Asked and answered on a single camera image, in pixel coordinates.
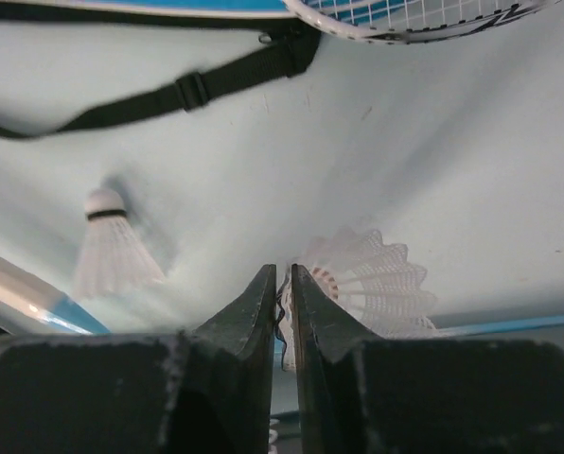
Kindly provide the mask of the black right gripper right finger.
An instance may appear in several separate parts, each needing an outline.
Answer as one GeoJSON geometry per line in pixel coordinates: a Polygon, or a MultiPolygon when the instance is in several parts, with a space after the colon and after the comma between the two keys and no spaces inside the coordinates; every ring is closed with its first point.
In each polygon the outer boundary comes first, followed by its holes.
{"type": "Polygon", "coordinates": [[[564,351],[532,340],[386,340],[291,269],[307,453],[564,453],[564,351]]]}

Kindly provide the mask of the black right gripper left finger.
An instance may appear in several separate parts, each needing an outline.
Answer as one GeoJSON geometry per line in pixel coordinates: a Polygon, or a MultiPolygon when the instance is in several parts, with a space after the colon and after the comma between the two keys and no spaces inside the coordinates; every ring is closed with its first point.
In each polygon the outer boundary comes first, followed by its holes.
{"type": "Polygon", "coordinates": [[[265,453],[276,268],[194,331],[0,338],[0,453],[265,453]]]}

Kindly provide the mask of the shuttlecock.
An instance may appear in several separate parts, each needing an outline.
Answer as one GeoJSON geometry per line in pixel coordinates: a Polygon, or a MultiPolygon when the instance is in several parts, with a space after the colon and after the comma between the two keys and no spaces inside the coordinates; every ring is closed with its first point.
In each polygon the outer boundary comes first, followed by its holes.
{"type": "Polygon", "coordinates": [[[84,215],[87,224],[74,273],[73,299],[120,294],[165,280],[116,191],[93,190],[84,203],[84,215]]]}
{"type": "Polygon", "coordinates": [[[423,289],[427,270],[409,261],[403,243],[386,243],[380,230],[350,227],[317,236],[287,264],[277,291],[275,336],[282,343],[280,367],[296,371],[291,267],[304,267],[324,295],[376,335],[386,339],[440,336],[430,311],[436,296],[423,289]]]}

